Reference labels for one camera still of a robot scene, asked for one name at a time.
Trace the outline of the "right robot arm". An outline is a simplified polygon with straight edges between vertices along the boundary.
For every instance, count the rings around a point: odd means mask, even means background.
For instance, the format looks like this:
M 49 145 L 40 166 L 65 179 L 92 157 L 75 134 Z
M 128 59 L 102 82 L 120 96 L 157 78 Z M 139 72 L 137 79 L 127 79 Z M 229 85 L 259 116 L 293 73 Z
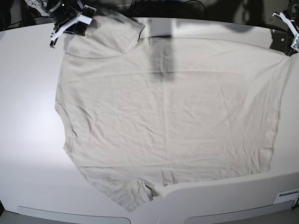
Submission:
M 50 47 L 54 48 L 58 38 L 66 33 L 84 36 L 97 9 L 84 5 L 80 0 L 27 0 L 27 5 L 36 9 L 42 17 L 54 22 Z

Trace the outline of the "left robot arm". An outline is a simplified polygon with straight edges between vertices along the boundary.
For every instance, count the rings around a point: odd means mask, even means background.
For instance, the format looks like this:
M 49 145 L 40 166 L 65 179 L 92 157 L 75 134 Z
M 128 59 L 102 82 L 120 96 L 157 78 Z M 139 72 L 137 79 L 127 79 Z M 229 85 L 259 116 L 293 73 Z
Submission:
M 287 13 L 290 17 L 298 17 L 299 15 L 299 0 L 291 0 L 287 7 Z

